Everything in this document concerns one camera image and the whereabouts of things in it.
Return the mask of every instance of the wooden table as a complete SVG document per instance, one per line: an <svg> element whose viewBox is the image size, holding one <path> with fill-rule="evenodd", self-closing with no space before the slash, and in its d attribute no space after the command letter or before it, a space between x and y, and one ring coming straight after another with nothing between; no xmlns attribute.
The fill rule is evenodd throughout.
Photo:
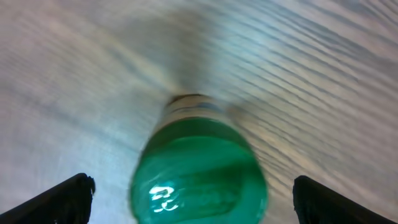
<svg viewBox="0 0 398 224"><path fill-rule="evenodd" d="M398 1L1 0L0 212L78 172L91 223L135 223L137 158L171 96L231 112L266 172L264 223L308 175L398 222Z"/></svg>

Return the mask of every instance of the bottle label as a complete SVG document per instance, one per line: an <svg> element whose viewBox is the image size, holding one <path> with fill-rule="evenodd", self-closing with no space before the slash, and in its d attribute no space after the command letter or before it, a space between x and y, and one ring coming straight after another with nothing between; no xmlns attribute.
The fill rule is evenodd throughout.
<svg viewBox="0 0 398 224"><path fill-rule="evenodd" d="M225 106L220 102L209 96L188 95L166 106L155 131L186 118L208 118L234 128L233 122L226 114Z"/></svg>

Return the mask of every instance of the wood grain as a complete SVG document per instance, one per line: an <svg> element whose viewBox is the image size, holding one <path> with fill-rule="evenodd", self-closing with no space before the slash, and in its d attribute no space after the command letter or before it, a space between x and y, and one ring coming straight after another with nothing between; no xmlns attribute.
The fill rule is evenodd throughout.
<svg viewBox="0 0 398 224"><path fill-rule="evenodd" d="M263 166L264 223L308 175L398 222L398 1L1 0L0 212L86 172L91 223L128 188L170 97L203 93Z"/></svg>

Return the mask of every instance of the bottle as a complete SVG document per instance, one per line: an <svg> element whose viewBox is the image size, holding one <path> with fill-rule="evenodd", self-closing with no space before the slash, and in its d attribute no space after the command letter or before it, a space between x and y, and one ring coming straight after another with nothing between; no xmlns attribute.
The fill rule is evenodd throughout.
<svg viewBox="0 0 398 224"><path fill-rule="evenodd" d="M166 106L132 180L140 224L255 224L267 201L256 157L219 103L184 95Z"/></svg>

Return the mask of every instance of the black plastic part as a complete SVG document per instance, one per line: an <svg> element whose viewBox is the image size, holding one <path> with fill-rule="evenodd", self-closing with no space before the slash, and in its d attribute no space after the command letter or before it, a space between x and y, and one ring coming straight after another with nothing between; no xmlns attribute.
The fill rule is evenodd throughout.
<svg viewBox="0 0 398 224"><path fill-rule="evenodd" d="M3 213L0 223L87 224L94 192L94 179L77 174Z"/></svg>
<svg viewBox="0 0 398 224"><path fill-rule="evenodd" d="M304 175L294 180L293 204L300 224L396 224Z"/></svg>

